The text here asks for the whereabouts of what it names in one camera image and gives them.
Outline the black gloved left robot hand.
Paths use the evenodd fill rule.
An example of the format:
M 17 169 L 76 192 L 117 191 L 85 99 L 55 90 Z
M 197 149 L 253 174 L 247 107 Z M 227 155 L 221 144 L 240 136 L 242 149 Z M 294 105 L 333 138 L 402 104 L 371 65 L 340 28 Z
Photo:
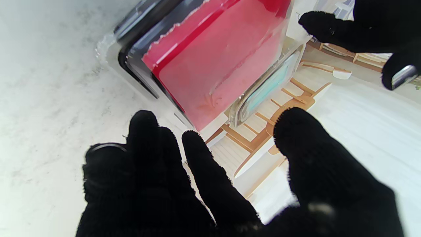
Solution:
M 390 53 L 382 84 L 392 91 L 420 76 L 420 11 L 419 0 L 356 0 L 353 20 L 311 11 L 299 24 L 319 42 L 353 53 Z

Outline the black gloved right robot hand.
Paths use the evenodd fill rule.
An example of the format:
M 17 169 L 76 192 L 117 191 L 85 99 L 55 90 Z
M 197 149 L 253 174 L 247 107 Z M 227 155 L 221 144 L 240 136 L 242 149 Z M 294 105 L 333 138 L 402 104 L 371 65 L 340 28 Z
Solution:
M 395 193 L 305 110 L 284 111 L 275 144 L 298 200 L 263 224 L 195 131 L 182 135 L 202 200 L 173 132 L 151 111 L 132 117 L 125 144 L 95 144 L 83 165 L 87 206 L 77 237 L 403 237 Z

